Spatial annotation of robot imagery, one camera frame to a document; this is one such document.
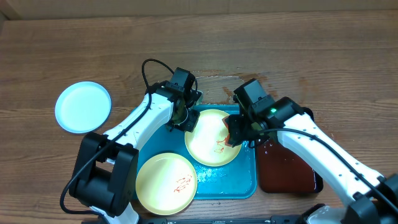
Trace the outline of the light blue plate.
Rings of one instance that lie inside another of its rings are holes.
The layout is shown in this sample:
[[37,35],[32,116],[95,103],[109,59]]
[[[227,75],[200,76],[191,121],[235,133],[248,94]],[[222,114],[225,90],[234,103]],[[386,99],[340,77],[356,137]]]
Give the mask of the light blue plate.
[[111,112],[110,94],[98,83],[78,82],[66,88],[55,104],[55,119],[64,130],[82,134],[99,128]]

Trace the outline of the red black sponge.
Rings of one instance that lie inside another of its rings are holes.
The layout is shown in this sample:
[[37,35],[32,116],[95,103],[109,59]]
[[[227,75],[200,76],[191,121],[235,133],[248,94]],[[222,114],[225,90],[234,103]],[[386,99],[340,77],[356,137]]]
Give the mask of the red black sponge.
[[225,117],[222,119],[222,122],[223,122],[223,124],[224,124],[224,126],[225,126],[225,128],[226,128],[226,137],[225,137],[225,139],[224,139],[224,144],[225,144],[226,146],[231,147],[231,144],[229,143],[229,139],[230,139],[230,133],[229,133],[229,116],[225,116]]

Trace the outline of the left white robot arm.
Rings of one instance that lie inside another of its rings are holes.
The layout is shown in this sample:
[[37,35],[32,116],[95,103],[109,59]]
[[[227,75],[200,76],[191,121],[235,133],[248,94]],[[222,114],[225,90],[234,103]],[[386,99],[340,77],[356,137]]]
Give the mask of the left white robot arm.
[[132,209],[139,151],[163,125],[191,132],[199,112],[193,106],[201,98],[197,79],[188,70],[176,68],[170,80],[147,87],[142,103],[120,124],[104,134],[89,132],[81,141],[71,179],[63,189],[96,215],[101,223],[137,223]]

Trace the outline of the yellow plate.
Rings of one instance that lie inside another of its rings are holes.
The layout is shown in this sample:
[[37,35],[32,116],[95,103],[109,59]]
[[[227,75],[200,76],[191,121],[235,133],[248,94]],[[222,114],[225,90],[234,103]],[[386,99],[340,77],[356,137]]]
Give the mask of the yellow plate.
[[241,144],[235,147],[224,144],[226,128],[222,119],[225,116],[229,114],[221,110],[201,111],[195,129],[185,133],[185,145],[197,162],[218,167],[231,162],[239,154]]
[[136,177],[138,200],[156,215],[173,215],[184,210],[191,204],[197,186],[193,165],[171,152],[151,157]]

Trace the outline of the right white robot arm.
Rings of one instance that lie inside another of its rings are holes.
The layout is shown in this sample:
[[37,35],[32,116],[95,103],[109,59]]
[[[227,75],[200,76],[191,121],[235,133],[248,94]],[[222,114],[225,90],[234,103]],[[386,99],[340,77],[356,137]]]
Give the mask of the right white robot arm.
[[388,178],[364,165],[328,137],[312,111],[288,97],[276,101],[255,79],[234,91],[239,114],[224,119],[232,146],[273,139],[304,160],[344,207],[317,204],[296,223],[397,223],[397,175]]

